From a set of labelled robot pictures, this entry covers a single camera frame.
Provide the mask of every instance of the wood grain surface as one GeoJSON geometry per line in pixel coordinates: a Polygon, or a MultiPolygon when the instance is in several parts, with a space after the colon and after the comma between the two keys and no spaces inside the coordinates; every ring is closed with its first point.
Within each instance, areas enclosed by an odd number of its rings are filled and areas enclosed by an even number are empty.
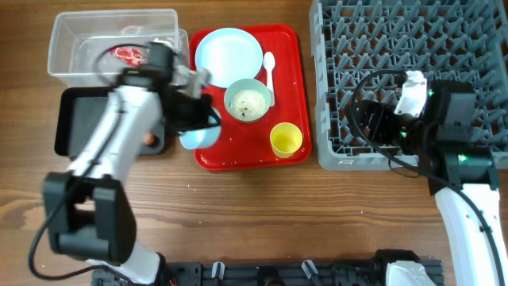
{"type": "MultiPolygon", "coordinates": [[[[0,285],[49,284],[32,277],[27,253],[44,219],[41,183],[69,161],[53,152],[60,95],[47,73],[55,16],[63,11],[173,8],[190,35],[240,25],[291,26],[298,34],[314,130],[314,61],[307,0],[3,0],[0,4],[0,285]]],[[[502,226],[508,230],[507,172],[500,172],[502,226]]],[[[393,172],[327,172],[316,150],[303,164],[211,173],[173,145],[140,159],[126,192],[138,237],[168,261],[332,261],[377,249],[412,249],[441,259],[454,285],[445,227],[425,179],[393,172]]],[[[46,237],[37,267],[57,274],[84,263],[56,256],[46,237]]],[[[88,285],[90,275],[53,285],[88,285]]]]}

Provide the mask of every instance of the gray dish rack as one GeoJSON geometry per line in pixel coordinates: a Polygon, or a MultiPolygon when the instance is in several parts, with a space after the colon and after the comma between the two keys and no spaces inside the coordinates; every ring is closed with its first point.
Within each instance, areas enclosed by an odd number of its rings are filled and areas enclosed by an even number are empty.
{"type": "MultiPolygon", "coordinates": [[[[350,134],[344,116],[358,82],[388,68],[471,83],[478,95],[471,143],[490,146],[497,168],[508,168],[508,24],[501,0],[314,0],[310,38],[317,150],[324,169],[389,169],[388,159],[350,134]]],[[[393,76],[385,75],[367,83],[360,97],[396,102],[394,89],[393,76]]],[[[398,147],[382,149],[418,163],[398,147]]]]}

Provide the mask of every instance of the green light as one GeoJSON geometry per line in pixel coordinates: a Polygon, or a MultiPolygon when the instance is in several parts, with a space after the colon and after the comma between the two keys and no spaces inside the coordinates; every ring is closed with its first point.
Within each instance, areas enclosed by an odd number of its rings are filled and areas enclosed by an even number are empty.
{"type": "Polygon", "coordinates": [[[459,162],[464,162],[468,159],[468,157],[464,154],[459,154],[459,162]]]}

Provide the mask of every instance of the white bowl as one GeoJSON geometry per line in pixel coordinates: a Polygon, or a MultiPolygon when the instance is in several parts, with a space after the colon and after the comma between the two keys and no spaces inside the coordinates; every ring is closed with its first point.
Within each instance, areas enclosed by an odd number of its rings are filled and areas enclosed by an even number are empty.
{"type": "Polygon", "coordinates": [[[263,115],[265,115],[268,109],[270,108],[270,103],[271,103],[270,91],[263,83],[261,83],[259,80],[256,79],[240,79],[234,82],[231,86],[229,86],[224,94],[225,109],[231,116],[233,116],[233,118],[241,122],[254,122],[262,118],[263,115]],[[259,116],[255,116],[254,118],[248,116],[248,119],[246,119],[245,117],[242,117],[237,112],[237,110],[235,110],[235,108],[238,106],[233,105],[233,99],[235,98],[235,95],[237,95],[242,91],[257,91],[261,94],[261,96],[265,101],[265,106],[262,110],[257,110],[256,115],[259,116]]]}

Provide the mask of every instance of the white spoon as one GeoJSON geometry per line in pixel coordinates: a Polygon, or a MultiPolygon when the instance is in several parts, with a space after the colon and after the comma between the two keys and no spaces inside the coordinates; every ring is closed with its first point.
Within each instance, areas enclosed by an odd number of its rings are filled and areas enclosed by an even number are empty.
{"type": "Polygon", "coordinates": [[[267,87],[270,90],[270,106],[275,105],[275,94],[273,92],[273,78],[271,76],[271,71],[275,68],[275,57],[271,52],[267,52],[264,54],[263,58],[263,66],[267,70],[267,87]]]}

